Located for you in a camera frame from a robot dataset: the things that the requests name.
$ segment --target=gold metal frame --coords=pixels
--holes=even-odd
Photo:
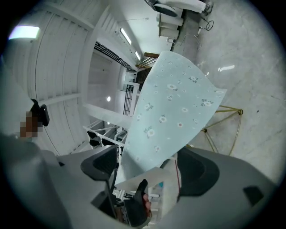
[[[237,128],[237,132],[236,132],[236,137],[233,141],[233,144],[232,144],[232,147],[231,147],[231,150],[229,152],[229,156],[231,155],[232,151],[233,151],[233,148],[235,146],[235,143],[236,143],[236,139],[237,139],[237,136],[238,136],[238,132],[240,130],[240,124],[241,124],[241,117],[242,117],[242,114],[243,114],[243,110],[242,109],[237,109],[237,108],[233,108],[233,107],[229,107],[229,106],[220,106],[220,107],[223,107],[223,108],[228,108],[227,110],[217,110],[216,113],[221,113],[221,112],[233,112],[231,115],[227,116],[226,118],[210,125],[210,126],[207,126],[205,128],[203,128],[201,131],[205,133],[205,136],[206,136],[206,139],[207,141],[209,142],[210,146],[211,146],[211,149],[213,150],[213,152],[215,153],[219,153],[218,149],[216,148],[215,146],[215,143],[214,141],[212,140],[212,138],[210,137],[209,133],[207,132],[207,129],[210,128],[210,127],[213,127],[215,126],[216,124],[219,124],[221,122],[223,122],[224,120],[227,120],[229,118],[231,118],[232,116],[234,116],[235,114],[238,114],[240,116],[240,120],[239,120],[239,123],[238,123],[238,128]]]

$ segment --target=cable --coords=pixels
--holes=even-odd
[[[188,35],[192,35],[192,34],[186,34],[186,35],[184,36],[182,42],[180,43],[180,46],[182,45],[182,43],[184,42],[186,36],[188,36]],[[199,45],[200,47],[197,48],[197,51],[199,51],[199,50],[201,49],[201,47],[202,47],[202,43],[201,43],[200,40],[198,39],[198,36],[196,36],[196,35],[193,35],[193,36],[198,40],[197,43],[198,43],[198,45]]]
[[[200,28],[202,28],[202,29],[205,29],[206,31],[210,31],[213,27],[214,27],[214,21],[213,20],[211,20],[211,21],[207,21],[205,18],[203,18],[203,17],[201,17],[201,19],[203,19],[204,21],[206,21],[207,22],[207,25],[206,25],[206,27],[204,28],[204,27],[200,27]]]
[[[198,43],[199,47],[197,47],[197,51],[199,51],[199,50],[201,49],[201,47],[202,47],[202,43],[201,43],[200,40],[198,39],[198,36],[200,35],[201,30],[202,30],[202,29],[205,29],[206,31],[210,31],[210,30],[214,27],[214,21],[213,21],[213,20],[207,21],[207,20],[206,20],[205,18],[203,18],[202,16],[201,16],[201,19],[203,19],[204,21],[206,21],[206,22],[207,22],[207,25],[206,25],[205,28],[202,27],[202,26],[200,26],[200,27],[199,27],[199,30],[198,30],[197,36],[196,36],[196,35],[193,35],[193,36],[198,40],[197,43]],[[186,34],[186,35],[184,36],[182,42],[180,43],[180,46],[182,45],[182,43],[184,42],[186,36],[188,36],[188,35],[191,35],[191,34]]]

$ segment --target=concrete floor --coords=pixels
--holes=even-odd
[[[243,159],[275,183],[279,183],[286,161],[286,56],[268,22],[248,2],[214,0],[210,31],[202,30],[199,51],[195,39],[183,28],[175,52],[189,58],[219,88],[227,89],[222,105],[244,110],[232,156]],[[205,27],[201,20],[199,25]],[[218,113],[209,124],[225,117]],[[219,153],[228,154],[236,135],[239,115],[209,129]],[[204,134],[190,144],[210,149]]]

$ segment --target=light blue fabric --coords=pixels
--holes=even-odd
[[[185,57],[162,52],[141,90],[116,183],[161,165],[184,147],[205,127],[225,93]]]

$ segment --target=white flower pattern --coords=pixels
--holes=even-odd
[[[150,103],[147,103],[145,106],[144,106],[145,110],[146,111],[149,111],[150,109],[153,108],[153,106],[150,104]]]
[[[154,146],[156,153],[159,152],[161,150],[161,148],[159,146]]]
[[[214,102],[207,101],[206,99],[202,99],[201,106],[211,106]]]
[[[134,113],[135,120],[138,121],[135,123],[144,132],[141,134],[146,136],[142,138],[142,141],[146,145],[149,144],[152,149],[150,153],[159,152],[158,155],[161,154],[161,151],[165,153],[167,149],[163,145],[165,144],[164,141],[170,140],[168,141],[168,145],[170,145],[177,140],[179,133],[200,131],[200,124],[203,124],[204,118],[201,113],[207,114],[215,108],[219,99],[212,99],[213,97],[221,98],[224,96],[222,90],[211,86],[206,87],[206,79],[203,75],[198,74],[196,65],[185,62],[184,58],[176,60],[176,56],[173,59],[166,59],[166,61],[159,59],[158,64],[161,68],[154,69],[147,78],[146,85],[143,87],[143,96],[146,98],[141,99],[143,102],[139,101],[140,106],[136,108]],[[168,109],[160,109],[158,103],[167,104]],[[178,115],[177,117],[173,116],[173,110]],[[174,131],[166,131],[168,135],[164,136],[162,127],[170,128],[172,126],[175,127]],[[162,135],[163,138],[158,140],[157,137]],[[128,152],[133,152],[134,147],[132,144],[131,146],[129,143],[126,144]],[[135,161],[145,159],[141,154],[132,158]]]
[[[194,76],[191,76],[191,77],[189,77],[189,80],[196,84],[198,78],[197,78],[197,77],[194,77]]]
[[[159,118],[159,122],[160,123],[165,123],[167,121],[167,118],[165,117],[165,115],[161,115],[161,117]]]
[[[167,99],[168,99],[169,101],[171,101],[171,100],[173,99],[173,96],[172,96],[172,95],[168,95],[168,96],[167,96]]]
[[[145,130],[143,132],[147,135],[148,139],[155,135],[155,131],[152,129],[152,126],[145,128]]]
[[[177,91],[178,88],[174,84],[168,84],[167,87],[173,91]]]
[[[137,121],[141,119],[142,114],[137,115]]]

